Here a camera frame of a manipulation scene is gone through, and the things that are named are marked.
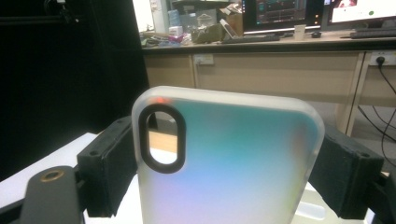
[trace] dark background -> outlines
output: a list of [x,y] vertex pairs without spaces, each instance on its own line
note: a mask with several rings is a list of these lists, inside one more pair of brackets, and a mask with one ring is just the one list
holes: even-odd
[[149,87],[131,0],[0,2],[0,181],[130,115]]

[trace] monitor screen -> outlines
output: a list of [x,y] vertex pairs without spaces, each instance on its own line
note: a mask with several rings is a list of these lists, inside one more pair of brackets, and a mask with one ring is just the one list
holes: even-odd
[[396,17],[395,0],[325,0],[329,24],[381,21]]
[[323,0],[243,0],[244,34],[287,32],[294,25],[320,28]]

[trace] power outlet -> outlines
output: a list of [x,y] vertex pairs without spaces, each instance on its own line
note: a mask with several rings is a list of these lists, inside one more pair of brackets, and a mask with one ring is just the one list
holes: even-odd
[[215,64],[213,54],[194,54],[195,64]]
[[396,51],[374,51],[370,59],[370,65],[378,65],[376,62],[378,57],[385,58],[382,65],[396,65]]

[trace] phone case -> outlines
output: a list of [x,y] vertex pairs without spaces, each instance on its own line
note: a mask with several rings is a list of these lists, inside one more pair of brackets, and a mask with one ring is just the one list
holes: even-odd
[[[177,160],[153,159],[149,114],[177,122]],[[145,224],[290,223],[323,140],[323,122],[291,98],[176,87],[132,110]]]

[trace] white table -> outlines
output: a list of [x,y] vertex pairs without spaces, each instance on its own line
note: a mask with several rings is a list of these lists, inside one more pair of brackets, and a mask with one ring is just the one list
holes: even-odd
[[[77,154],[84,149],[97,135],[92,133],[85,133],[78,139],[59,148],[55,152],[49,154],[44,159],[32,164],[31,166],[23,169],[10,178],[0,182],[0,207],[14,203],[24,198],[27,183],[29,179],[40,171],[49,169],[50,167],[67,165],[75,167],[77,165]],[[155,154],[156,158],[164,158],[165,160],[172,160],[173,153],[152,150],[151,153]],[[139,187],[137,176],[134,177],[125,194],[119,211],[116,217],[112,218],[98,218],[88,217],[84,212],[85,221],[87,224],[109,224],[109,223],[131,223],[142,224],[142,215],[140,207]],[[302,201],[297,208],[296,216],[292,224],[308,224],[308,223],[339,223],[339,224],[359,224],[368,223],[367,221],[345,221],[337,218],[335,213],[323,202],[318,193],[309,184],[305,188]]]

